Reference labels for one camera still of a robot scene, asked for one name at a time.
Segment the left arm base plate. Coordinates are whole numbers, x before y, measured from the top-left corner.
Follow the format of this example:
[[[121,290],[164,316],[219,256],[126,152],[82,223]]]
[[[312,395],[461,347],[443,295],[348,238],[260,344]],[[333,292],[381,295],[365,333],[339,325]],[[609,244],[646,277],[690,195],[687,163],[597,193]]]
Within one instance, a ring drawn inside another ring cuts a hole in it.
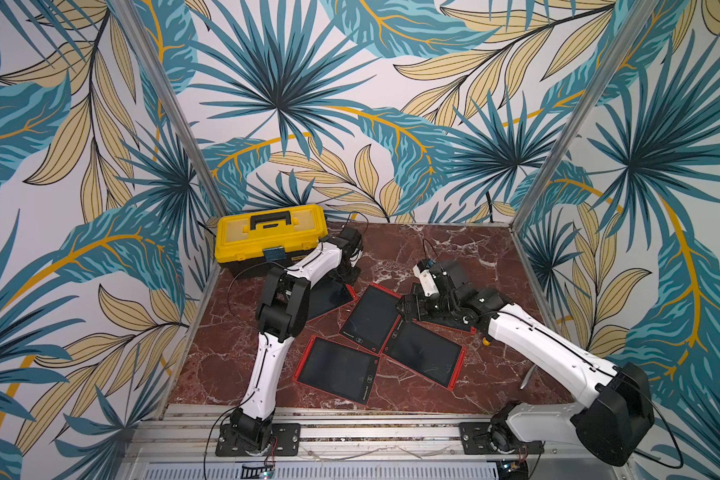
[[[299,453],[300,441],[300,424],[275,423],[256,434],[245,433],[236,424],[224,424],[220,428],[214,453],[217,457],[295,457]]]

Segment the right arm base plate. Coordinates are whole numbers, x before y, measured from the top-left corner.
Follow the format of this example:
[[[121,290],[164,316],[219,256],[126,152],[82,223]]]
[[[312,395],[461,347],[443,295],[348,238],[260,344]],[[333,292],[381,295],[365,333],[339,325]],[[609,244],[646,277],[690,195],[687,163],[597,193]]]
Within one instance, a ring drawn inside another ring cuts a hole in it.
[[[544,452],[541,441],[522,442],[507,426],[492,421],[463,422],[459,437],[466,455],[538,454]]]

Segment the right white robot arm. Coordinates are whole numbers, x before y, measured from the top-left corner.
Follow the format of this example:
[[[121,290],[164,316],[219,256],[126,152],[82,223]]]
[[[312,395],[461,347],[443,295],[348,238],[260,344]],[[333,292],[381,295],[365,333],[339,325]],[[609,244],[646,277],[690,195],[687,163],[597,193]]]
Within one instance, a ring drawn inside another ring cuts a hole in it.
[[[490,450],[513,453],[534,442],[579,444],[604,463],[622,466],[655,423],[640,367],[618,367],[582,349],[493,288],[444,306],[429,306],[423,296],[410,293],[397,309],[406,320],[443,314],[465,323],[486,340],[519,352],[570,393],[567,404],[506,405],[483,437]]]

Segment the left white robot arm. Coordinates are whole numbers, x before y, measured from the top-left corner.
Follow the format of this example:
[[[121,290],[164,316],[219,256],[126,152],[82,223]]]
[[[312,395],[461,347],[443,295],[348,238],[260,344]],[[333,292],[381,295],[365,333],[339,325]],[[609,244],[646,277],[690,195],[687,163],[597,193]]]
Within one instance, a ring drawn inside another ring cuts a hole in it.
[[[277,386],[290,346],[308,321],[312,288],[329,274],[354,282],[362,249],[361,232],[345,226],[321,238],[295,264],[276,264],[267,273],[255,315],[257,355],[243,399],[231,411],[229,430],[222,435],[227,444],[251,455],[268,452],[274,441]]]

